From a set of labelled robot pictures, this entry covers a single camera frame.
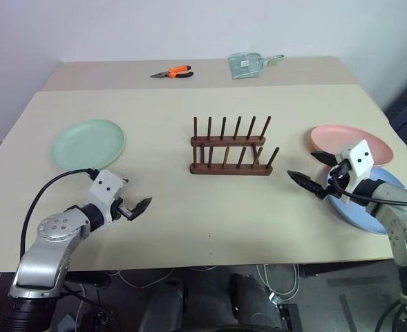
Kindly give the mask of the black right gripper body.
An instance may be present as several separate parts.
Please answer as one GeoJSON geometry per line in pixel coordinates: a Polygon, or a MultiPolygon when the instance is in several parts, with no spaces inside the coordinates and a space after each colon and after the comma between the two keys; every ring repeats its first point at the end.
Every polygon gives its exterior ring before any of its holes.
{"type": "Polygon", "coordinates": [[[335,196],[341,198],[344,195],[345,188],[350,181],[349,171],[350,163],[343,160],[335,167],[331,167],[330,178],[325,189],[323,189],[323,198],[326,196],[335,196]]]}

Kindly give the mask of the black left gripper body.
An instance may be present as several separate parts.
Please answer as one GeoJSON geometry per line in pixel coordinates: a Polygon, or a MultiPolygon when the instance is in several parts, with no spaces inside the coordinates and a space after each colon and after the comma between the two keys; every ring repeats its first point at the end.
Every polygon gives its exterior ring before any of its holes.
{"type": "Polygon", "coordinates": [[[135,212],[123,204],[122,198],[118,198],[115,199],[111,205],[111,217],[113,221],[117,221],[122,216],[128,221],[132,221],[136,218],[135,212]]]}

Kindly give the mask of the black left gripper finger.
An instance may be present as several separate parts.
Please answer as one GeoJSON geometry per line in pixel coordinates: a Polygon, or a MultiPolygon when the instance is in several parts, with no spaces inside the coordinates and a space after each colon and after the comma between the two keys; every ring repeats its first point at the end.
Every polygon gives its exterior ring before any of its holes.
{"type": "Polygon", "coordinates": [[[133,219],[140,216],[150,205],[152,198],[146,198],[140,201],[134,208],[133,208],[133,219]]]}

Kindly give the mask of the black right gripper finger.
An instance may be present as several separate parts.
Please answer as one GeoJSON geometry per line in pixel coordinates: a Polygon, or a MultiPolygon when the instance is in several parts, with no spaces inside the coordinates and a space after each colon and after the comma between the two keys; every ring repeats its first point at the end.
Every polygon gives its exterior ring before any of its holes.
{"type": "Polygon", "coordinates": [[[288,176],[300,187],[313,193],[317,198],[323,198],[323,187],[309,176],[295,171],[287,171],[288,176]]]}
{"type": "Polygon", "coordinates": [[[326,151],[311,151],[310,154],[318,161],[329,167],[335,167],[338,165],[336,156],[334,154],[330,154],[326,151]]]}

